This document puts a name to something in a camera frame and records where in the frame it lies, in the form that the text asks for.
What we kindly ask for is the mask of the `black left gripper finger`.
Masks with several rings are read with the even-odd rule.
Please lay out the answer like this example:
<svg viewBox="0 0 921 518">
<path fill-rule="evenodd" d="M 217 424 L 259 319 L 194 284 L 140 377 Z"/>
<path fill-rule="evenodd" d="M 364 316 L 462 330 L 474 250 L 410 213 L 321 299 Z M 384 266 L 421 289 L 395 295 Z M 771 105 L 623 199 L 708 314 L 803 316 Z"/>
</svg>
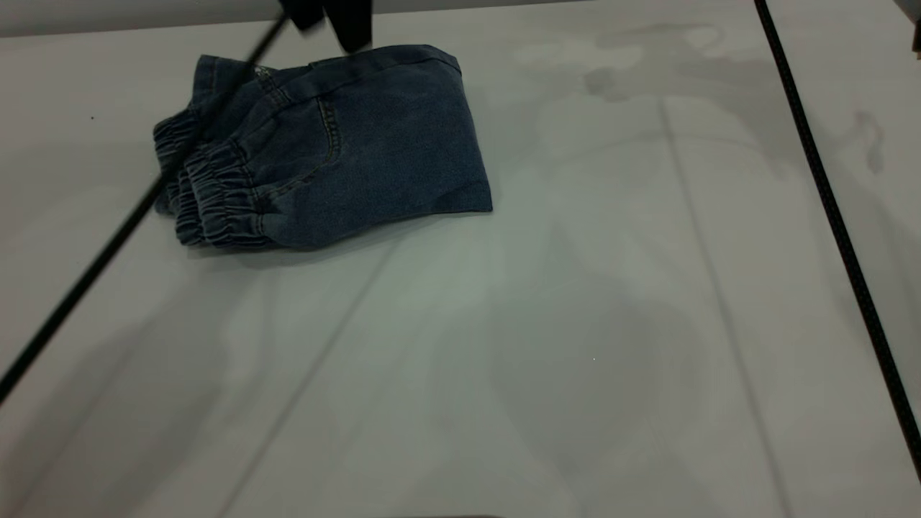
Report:
<svg viewBox="0 0 921 518">
<path fill-rule="evenodd" d="M 325 14 L 345 53 L 359 53 L 373 44 L 373 1 L 326 1 Z"/>
<path fill-rule="evenodd" d="M 325 23 L 325 7 L 320 0 L 280 0 L 279 4 L 300 32 Z"/>
</svg>

